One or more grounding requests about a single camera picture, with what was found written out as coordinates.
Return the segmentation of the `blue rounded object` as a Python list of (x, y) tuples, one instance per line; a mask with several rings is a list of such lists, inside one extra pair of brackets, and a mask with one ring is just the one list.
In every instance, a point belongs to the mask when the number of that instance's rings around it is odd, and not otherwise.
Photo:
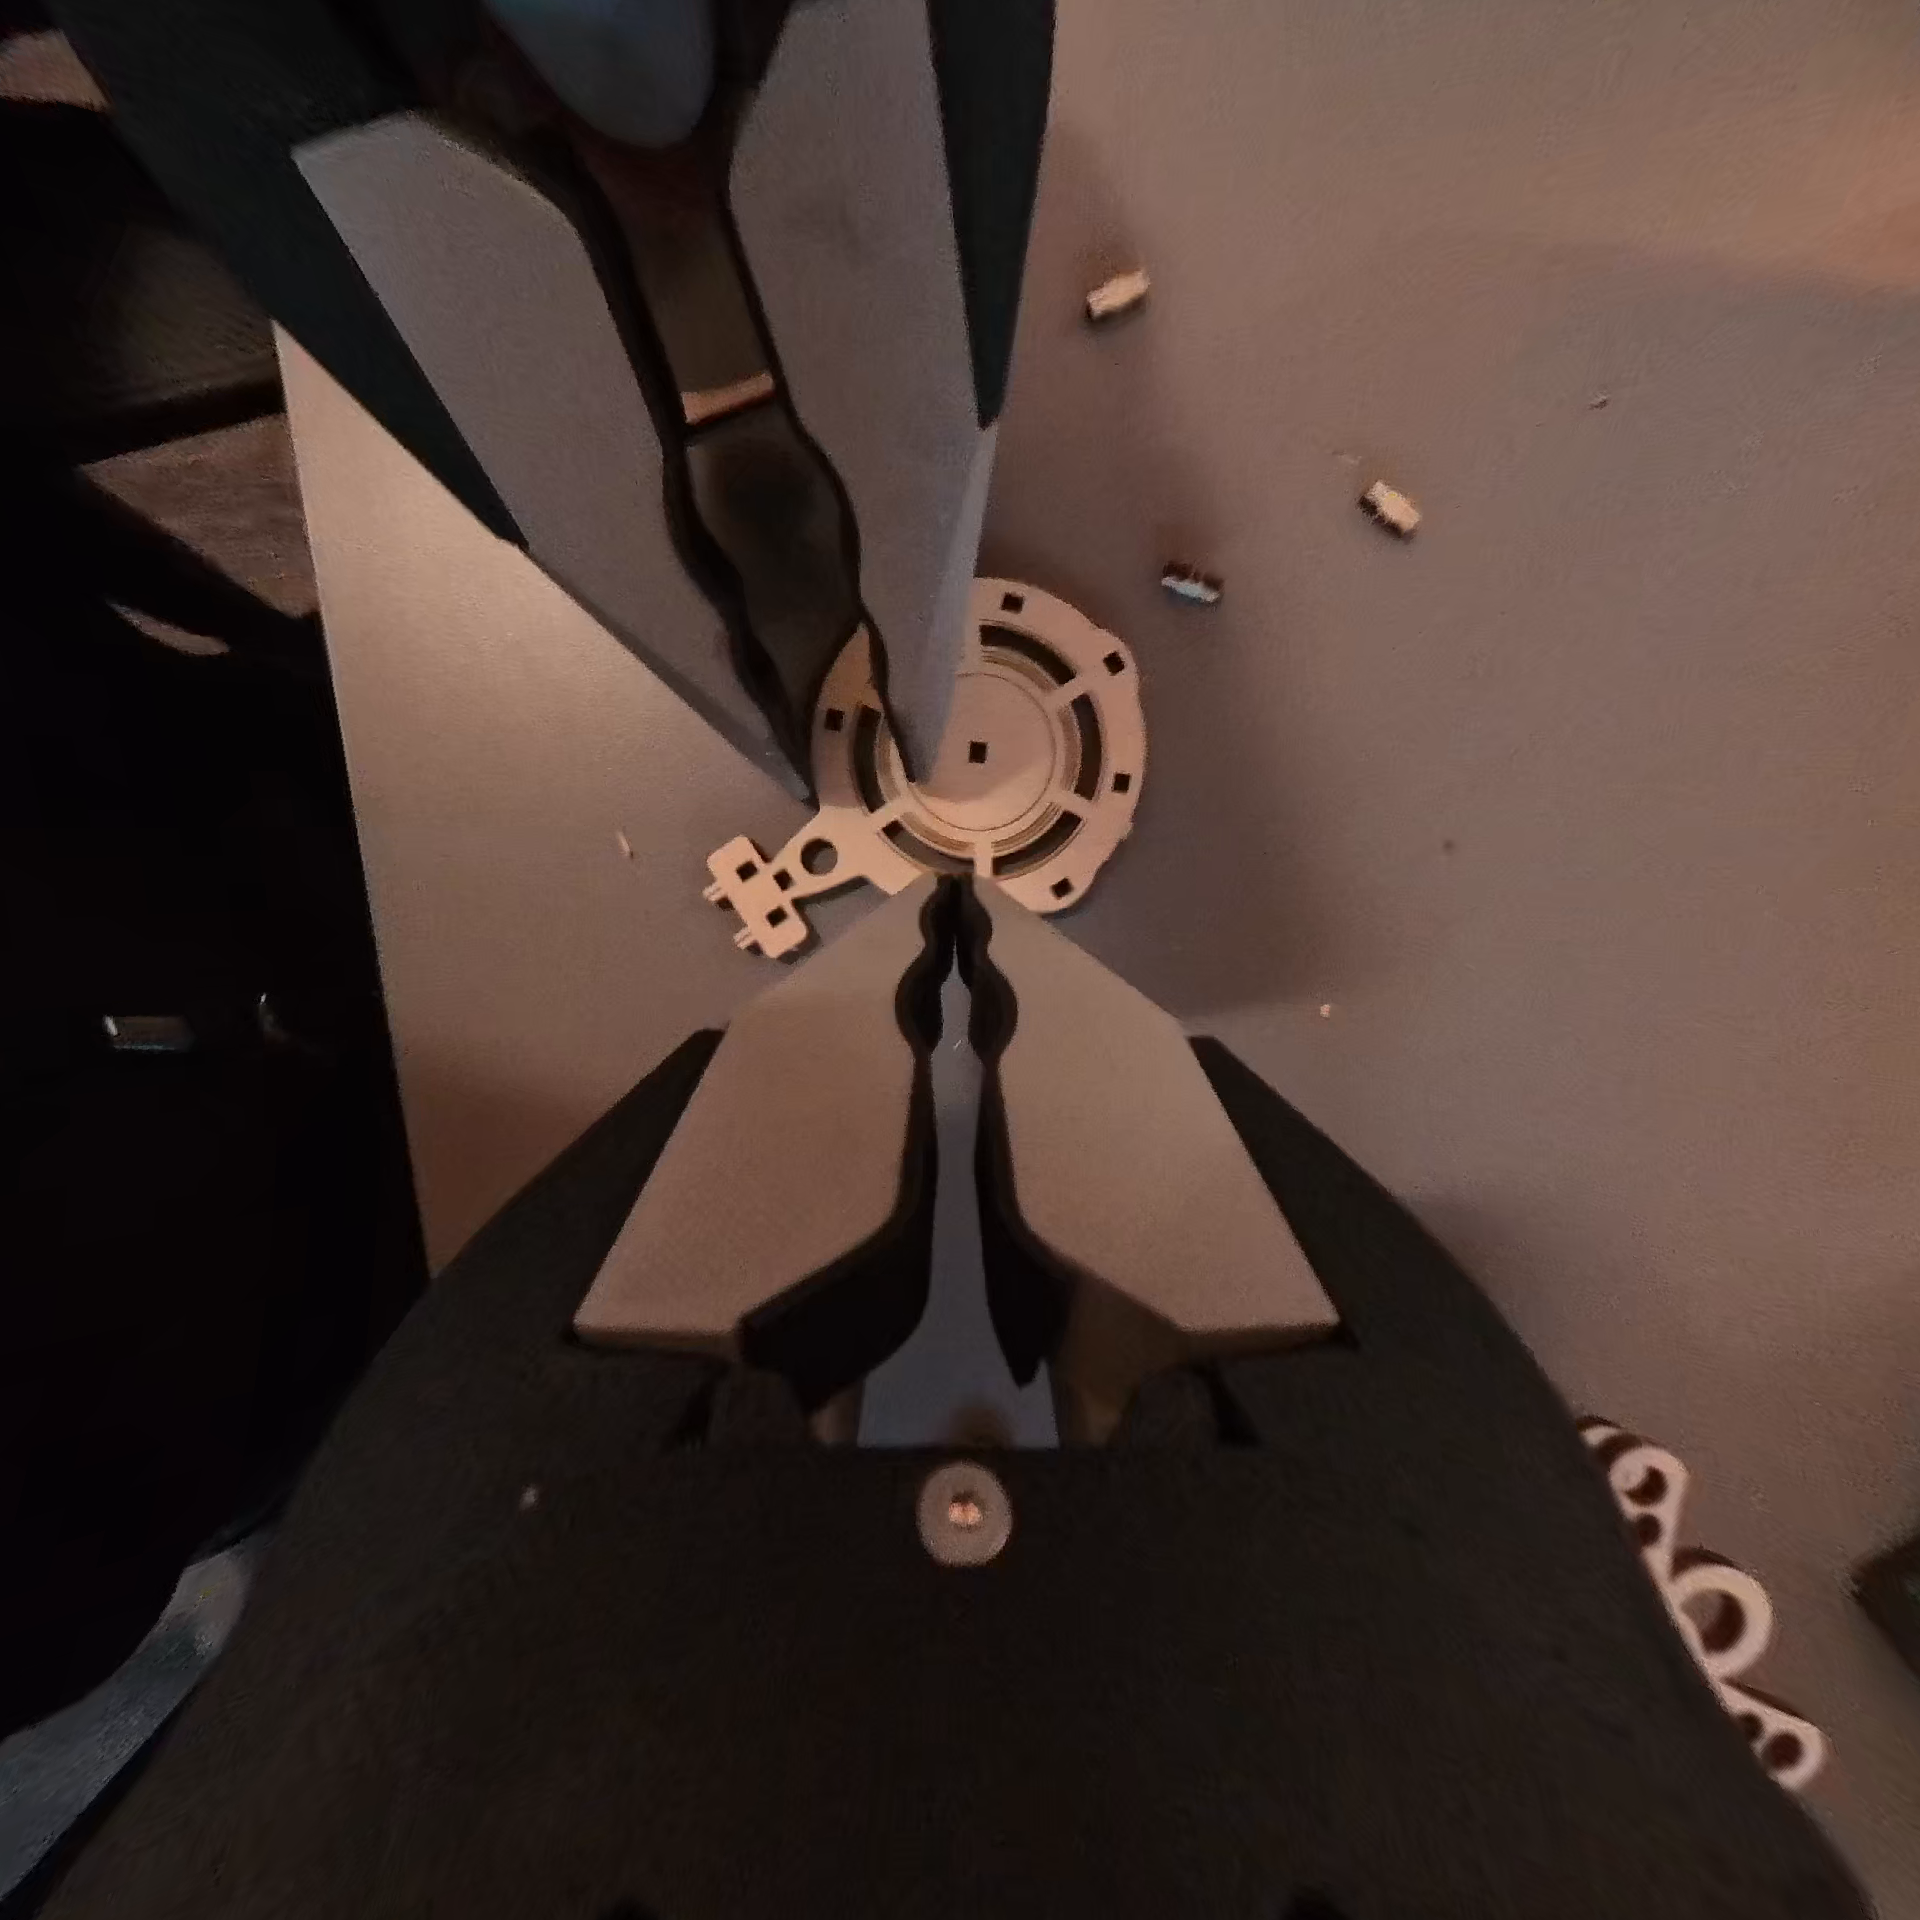
[(711, 3), (483, 3), (547, 89), (632, 148), (694, 133), (716, 89)]

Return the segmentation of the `dark box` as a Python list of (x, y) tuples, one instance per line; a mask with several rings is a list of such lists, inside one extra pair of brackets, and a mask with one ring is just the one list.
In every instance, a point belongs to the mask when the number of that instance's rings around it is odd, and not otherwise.
[(1918, 1535), (1862, 1561), (1852, 1593), (1883, 1643), (1918, 1672)]

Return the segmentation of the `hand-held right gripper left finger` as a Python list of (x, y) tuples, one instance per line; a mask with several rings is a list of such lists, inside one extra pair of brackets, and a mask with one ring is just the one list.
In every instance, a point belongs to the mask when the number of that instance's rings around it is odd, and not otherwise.
[(576, 1334), (860, 1388), (931, 1292), (947, 888), (911, 886), (726, 1027)]

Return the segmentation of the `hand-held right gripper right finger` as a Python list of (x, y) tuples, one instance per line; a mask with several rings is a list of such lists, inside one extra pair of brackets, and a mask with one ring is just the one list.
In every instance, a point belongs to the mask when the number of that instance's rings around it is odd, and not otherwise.
[(1033, 1382), (1319, 1341), (1340, 1309), (1166, 1008), (995, 886), (960, 891), (989, 1322)]

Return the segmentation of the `round wooden model part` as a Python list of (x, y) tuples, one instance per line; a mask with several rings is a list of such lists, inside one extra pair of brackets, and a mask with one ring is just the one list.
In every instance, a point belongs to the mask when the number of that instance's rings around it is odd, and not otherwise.
[(769, 961), (810, 948), (808, 904), (851, 886), (889, 899), (926, 875), (989, 878), (1037, 913), (1078, 908), (1131, 837), (1148, 774), (1135, 651), (1068, 600), (980, 576), (947, 735), (916, 779), (855, 634), (815, 710), (819, 803), (774, 851), (709, 855), (706, 900)]

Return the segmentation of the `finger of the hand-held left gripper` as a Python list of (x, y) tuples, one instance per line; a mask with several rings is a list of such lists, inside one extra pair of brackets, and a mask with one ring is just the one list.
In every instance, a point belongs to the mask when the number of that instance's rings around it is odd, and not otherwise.
[(741, 759), (805, 788), (675, 544), (661, 424), (569, 211), (416, 110), (303, 139), (293, 165), (533, 564)]
[(916, 779), (947, 741), (995, 429), (980, 424), (926, 3), (798, 3), (733, 151), (784, 389), (860, 538)]

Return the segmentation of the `black chair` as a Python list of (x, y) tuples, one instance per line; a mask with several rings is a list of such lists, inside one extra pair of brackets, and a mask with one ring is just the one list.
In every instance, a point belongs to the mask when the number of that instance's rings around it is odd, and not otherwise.
[(317, 609), (88, 466), (231, 424), (221, 271), (3, 102), (3, 1734), (290, 1490), (428, 1281)]

